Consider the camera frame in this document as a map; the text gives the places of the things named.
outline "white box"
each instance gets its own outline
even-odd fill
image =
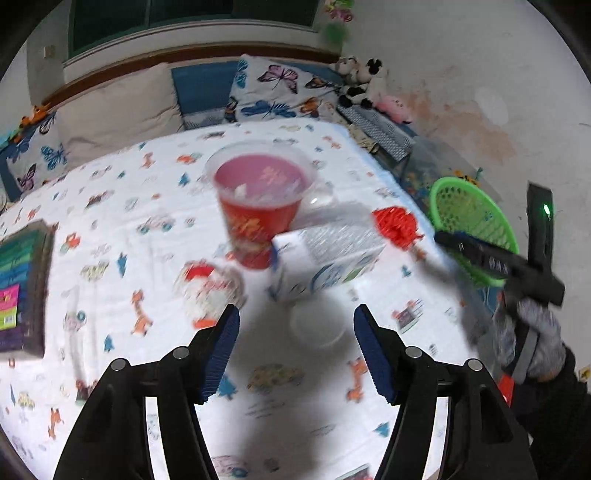
[[[275,300],[297,300],[339,285],[374,267],[385,242],[363,225],[314,226],[273,239],[272,283]]]

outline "butterfly print pillow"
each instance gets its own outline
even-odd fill
[[[55,115],[48,116],[29,132],[16,145],[17,153],[7,162],[15,184],[12,190],[17,198],[57,180],[66,172],[67,158],[54,124]],[[16,200],[12,198],[14,194],[11,194],[9,188],[7,193],[11,200]]]
[[[321,67],[311,68],[314,74],[264,57],[243,55],[236,65],[226,121],[297,116],[331,121],[332,113],[326,113],[330,105],[336,105],[339,78],[328,68],[327,78],[322,78]]]

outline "hand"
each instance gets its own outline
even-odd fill
[[[528,376],[542,382],[552,380],[560,373],[566,359],[558,320],[550,309],[529,298],[518,302],[517,315],[539,334],[538,345],[527,369]],[[506,367],[515,358],[516,338],[515,322],[507,314],[504,300],[499,302],[492,320],[496,357],[501,366]]]

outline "green basket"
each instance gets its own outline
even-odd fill
[[[429,215],[435,230],[464,232],[475,238],[519,253],[515,234],[491,198],[472,183],[457,177],[443,177],[431,187]],[[502,287],[505,280],[491,277],[454,255],[478,287]]]

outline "white wall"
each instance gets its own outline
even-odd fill
[[[414,128],[485,169],[522,252],[527,181],[552,188],[563,338],[591,364],[591,85],[568,47],[525,0],[364,0],[354,14],[344,52],[381,58]]]
[[[64,84],[62,63],[68,58],[68,26],[72,0],[63,0],[47,15],[27,40],[28,84],[31,102],[43,99]],[[43,57],[43,47],[54,46],[53,58]]]
[[[66,83],[121,60],[166,48],[222,42],[273,42],[322,47],[321,35],[297,25],[259,21],[212,21],[168,25],[113,40],[66,62]]]
[[[0,133],[14,130],[31,113],[27,86],[27,43],[21,47],[0,80]]]

